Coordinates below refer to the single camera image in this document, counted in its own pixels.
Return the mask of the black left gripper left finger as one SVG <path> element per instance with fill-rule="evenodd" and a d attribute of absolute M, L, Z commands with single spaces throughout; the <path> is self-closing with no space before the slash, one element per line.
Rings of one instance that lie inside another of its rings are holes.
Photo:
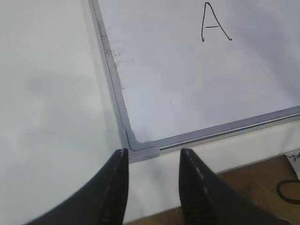
<path fill-rule="evenodd" d="M 67 200 L 30 225 L 121 225 L 128 201 L 128 150 L 116 150 Z"/>

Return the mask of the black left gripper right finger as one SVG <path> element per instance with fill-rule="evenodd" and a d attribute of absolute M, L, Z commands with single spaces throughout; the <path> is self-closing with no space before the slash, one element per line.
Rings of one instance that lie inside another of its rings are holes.
<path fill-rule="evenodd" d="M 279 225 L 225 184 L 192 149 L 181 149 L 179 195 L 187 225 Z"/>

